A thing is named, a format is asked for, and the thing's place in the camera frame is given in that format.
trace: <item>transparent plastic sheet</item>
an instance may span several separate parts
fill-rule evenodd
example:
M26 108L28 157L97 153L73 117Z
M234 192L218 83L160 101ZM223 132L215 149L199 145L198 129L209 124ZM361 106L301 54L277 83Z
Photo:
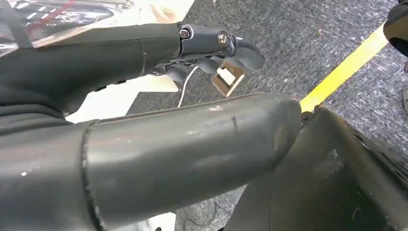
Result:
M93 28L176 23L194 0L7 0L34 48ZM18 48L0 12L0 56Z
M8 25L0 21L0 57L18 49L14 36Z

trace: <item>robotic arm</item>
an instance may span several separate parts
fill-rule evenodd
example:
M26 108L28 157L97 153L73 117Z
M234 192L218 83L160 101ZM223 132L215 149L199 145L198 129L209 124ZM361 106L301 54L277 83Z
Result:
M225 30L95 28L0 58L0 230L114 230L245 184L301 125L299 103L256 94L70 124L86 95L172 64L212 73L265 59Z

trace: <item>yellow line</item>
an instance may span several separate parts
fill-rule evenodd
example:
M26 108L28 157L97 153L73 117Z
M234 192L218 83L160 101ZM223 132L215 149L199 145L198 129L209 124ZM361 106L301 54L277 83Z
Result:
M348 80L375 54L387 45L388 41L383 34L382 24L351 53L336 69L334 69L317 87L315 87L301 102L302 111L313 111L313 108L322 103L339 86Z

